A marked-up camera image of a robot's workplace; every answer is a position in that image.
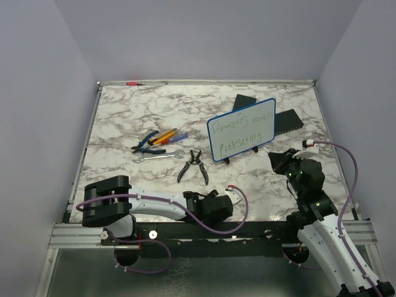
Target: metal floor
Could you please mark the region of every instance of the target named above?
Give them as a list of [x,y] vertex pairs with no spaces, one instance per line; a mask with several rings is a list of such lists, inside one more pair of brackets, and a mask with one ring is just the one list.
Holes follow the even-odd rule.
[[[165,263],[142,259],[139,268]],[[314,260],[307,264],[315,265]],[[49,297],[319,297],[336,294],[323,272],[284,258],[176,258],[160,275],[115,269],[112,250],[59,251]]]

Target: screwdriver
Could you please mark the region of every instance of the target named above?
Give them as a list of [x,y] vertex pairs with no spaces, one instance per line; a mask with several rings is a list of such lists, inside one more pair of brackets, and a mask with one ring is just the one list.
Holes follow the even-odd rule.
[[164,141],[161,141],[159,144],[153,145],[153,147],[156,147],[158,145],[172,144],[174,142],[177,142],[177,141],[180,141],[180,140],[183,140],[186,138],[188,138],[187,134],[176,135],[171,138],[165,139]]
[[148,141],[148,144],[150,144],[150,145],[159,144],[161,141],[163,141],[163,140],[165,140],[165,139],[168,139],[168,138],[174,136],[174,135],[176,134],[176,131],[177,131],[177,129],[171,129],[171,130],[169,130],[169,131],[166,131],[166,132],[160,134],[159,136],[157,136],[156,138],[150,139],[150,140]]

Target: light purple wall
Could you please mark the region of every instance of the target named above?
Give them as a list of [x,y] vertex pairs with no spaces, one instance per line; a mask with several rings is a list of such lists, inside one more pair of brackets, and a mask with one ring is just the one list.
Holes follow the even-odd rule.
[[[382,261],[396,284],[396,2],[365,0],[318,82],[334,141],[356,155],[355,200],[374,225]],[[347,180],[353,167],[341,153]]]
[[361,0],[55,0],[99,80],[318,79]]
[[0,1],[0,295],[33,296],[95,79],[51,0]]

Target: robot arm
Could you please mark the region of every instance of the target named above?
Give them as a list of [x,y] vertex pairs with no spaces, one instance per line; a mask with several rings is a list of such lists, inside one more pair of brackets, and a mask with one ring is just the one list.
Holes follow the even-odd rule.
[[392,285],[380,282],[343,230],[342,223],[343,231],[338,229],[337,209],[322,190],[325,178],[322,165],[315,160],[304,160],[315,150],[308,147],[304,153],[291,148],[285,153],[269,153],[274,172],[285,175],[297,195],[299,212],[287,216],[288,227],[314,255],[338,296],[379,296],[376,291],[393,296]]
[[204,197],[195,192],[147,192],[129,185],[127,176],[115,176],[89,184],[85,187],[84,201],[109,195],[114,195],[114,199],[99,200],[84,206],[82,225],[106,227],[117,238],[133,235],[136,221],[132,215],[135,214],[158,215],[194,223],[181,207],[176,206],[181,205],[199,220],[210,225],[232,216],[233,206],[241,201],[240,196],[233,191],[225,191],[224,195],[219,196],[218,192],[213,190]]

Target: blue-handled pliers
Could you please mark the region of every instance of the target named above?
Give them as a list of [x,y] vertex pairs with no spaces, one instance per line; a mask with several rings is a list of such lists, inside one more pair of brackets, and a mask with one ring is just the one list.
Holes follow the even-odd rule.
[[152,138],[155,134],[158,134],[158,131],[154,131],[150,133],[148,136],[145,137],[139,144],[135,147],[131,147],[131,150],[134,150],[134,153],[141,152],[141,153],[152,153],[153,155],[159,155],[161,153],[165,153],[166,150],[150,150],[149,148],[144,148],[143,145]]

